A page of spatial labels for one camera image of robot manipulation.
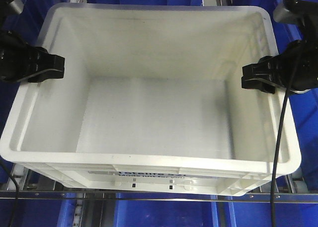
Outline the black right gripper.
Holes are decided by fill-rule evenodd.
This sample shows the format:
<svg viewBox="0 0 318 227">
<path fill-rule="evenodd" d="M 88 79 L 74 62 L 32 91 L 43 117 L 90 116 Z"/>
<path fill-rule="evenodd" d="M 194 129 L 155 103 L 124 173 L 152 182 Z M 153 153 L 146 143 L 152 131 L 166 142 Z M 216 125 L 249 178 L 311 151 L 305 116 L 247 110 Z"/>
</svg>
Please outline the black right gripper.
<svg viewBox="0 0 318 227">
<path fill-rule="evenodd" d="M 274 85 L 262 81 L 274 81 Z M 318 87 L 318 42 L 296 40 L 277 56 L 265 56 L 257 63 L 243 66 L 241 87 L 274 94 L 290 89 L 305 93 Z"/>
</svg>

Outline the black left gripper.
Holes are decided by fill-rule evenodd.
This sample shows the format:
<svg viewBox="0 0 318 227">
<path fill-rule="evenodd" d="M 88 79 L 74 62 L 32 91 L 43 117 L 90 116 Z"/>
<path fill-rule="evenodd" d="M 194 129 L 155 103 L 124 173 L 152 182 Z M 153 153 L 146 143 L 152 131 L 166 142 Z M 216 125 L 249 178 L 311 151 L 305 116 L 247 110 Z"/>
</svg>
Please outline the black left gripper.
<svg viewBox="0 0 318 227">
<path fill-rule="evenodd" d="M 31 70 L 37 76 L 31 77 Z M 49 54 L 42 47 L 32 47 L 14 31 L 0 31 L 1 81 L 40 83 L 48 79 L 62 79 L 64 72 L 64 57 Z"/>
</svg>

